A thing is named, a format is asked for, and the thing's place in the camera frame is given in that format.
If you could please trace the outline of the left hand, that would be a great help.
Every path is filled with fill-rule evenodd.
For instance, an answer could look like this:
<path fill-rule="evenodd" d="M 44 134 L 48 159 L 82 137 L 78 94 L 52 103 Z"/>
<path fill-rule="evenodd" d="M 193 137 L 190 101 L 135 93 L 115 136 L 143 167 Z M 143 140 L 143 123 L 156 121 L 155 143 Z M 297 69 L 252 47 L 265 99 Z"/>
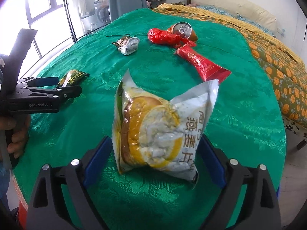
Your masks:
<path fill-rule="evenodd" d="M 24 153 L 24 148 L 28 140 L 28 129 L 31 124 L 31 116 L 26 115 L 22 127 L 17 127 L 17 121 L 11 117 L 1 116 L 1 130 L 13 130 L 11 142 L 7 151 L 13 154 L 14 158 L 19 158 Z"/>

